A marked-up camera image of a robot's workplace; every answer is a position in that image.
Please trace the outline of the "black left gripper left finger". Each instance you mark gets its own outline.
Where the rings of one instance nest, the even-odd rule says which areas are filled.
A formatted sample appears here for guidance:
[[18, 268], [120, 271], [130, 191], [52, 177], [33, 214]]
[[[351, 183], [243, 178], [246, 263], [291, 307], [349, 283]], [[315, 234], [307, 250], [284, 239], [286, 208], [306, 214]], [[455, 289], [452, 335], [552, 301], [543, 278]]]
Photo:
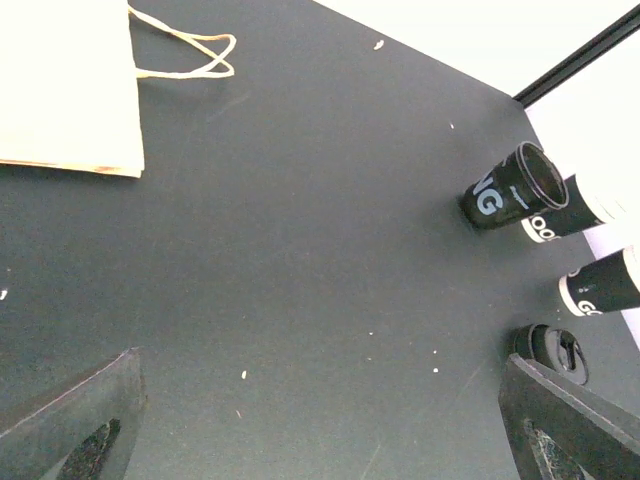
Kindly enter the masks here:
[[141, 351], [116, 356], [1, 413], [1, 477], [125, 477], [147, 406]]

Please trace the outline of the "brown paper bag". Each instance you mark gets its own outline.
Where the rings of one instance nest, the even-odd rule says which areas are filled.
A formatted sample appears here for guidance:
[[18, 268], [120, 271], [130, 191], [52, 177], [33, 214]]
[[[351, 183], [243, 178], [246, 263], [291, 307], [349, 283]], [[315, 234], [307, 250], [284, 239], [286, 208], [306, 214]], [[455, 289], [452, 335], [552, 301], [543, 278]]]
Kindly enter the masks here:
[[[186, 72], [137, 67], [137, 19], [204, 54]], [[234, 76], [234, 35], [175, 29], [127, 1], [1, 4], [1, 162], [138, 178], [145, 169], [138, 83]]]

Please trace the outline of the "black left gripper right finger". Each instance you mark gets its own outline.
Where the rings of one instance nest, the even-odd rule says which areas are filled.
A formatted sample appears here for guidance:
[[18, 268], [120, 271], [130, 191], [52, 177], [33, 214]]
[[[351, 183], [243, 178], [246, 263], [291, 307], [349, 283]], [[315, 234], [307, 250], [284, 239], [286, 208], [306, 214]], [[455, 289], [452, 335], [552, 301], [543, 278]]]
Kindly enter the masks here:
[[536, 361], [508, 357], [499, 407], [520, 478], [639, 477], [639, 418]]

